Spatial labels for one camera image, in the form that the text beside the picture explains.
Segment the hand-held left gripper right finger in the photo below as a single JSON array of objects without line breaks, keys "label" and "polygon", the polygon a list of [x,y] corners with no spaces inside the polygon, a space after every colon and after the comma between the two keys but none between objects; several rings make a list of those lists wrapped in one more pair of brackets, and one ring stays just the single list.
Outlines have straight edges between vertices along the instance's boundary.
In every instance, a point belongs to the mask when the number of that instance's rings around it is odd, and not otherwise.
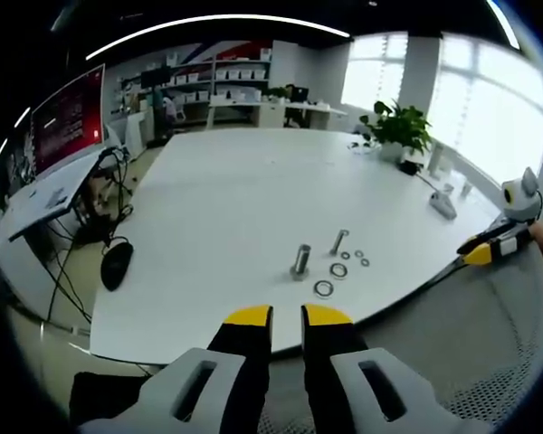
[{"label": "hand-held left gripper right finger", "polygon": [[488,433],[437,400],[433,386],[383,348],[369,348],[332,307],[301,308],[304,382],[318,433]]}]

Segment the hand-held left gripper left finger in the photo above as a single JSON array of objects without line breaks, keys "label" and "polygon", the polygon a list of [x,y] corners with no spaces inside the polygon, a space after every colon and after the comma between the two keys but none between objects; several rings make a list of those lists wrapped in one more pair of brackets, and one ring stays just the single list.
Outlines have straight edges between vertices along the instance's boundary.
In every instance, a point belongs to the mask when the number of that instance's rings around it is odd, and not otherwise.
[{"label": "hand-held left gripper left finger", "polygon": [[254,433],[269,387],[272,307],[242,308],[206,348],[191,348],[141,387],[113,418],[81,433]]}]

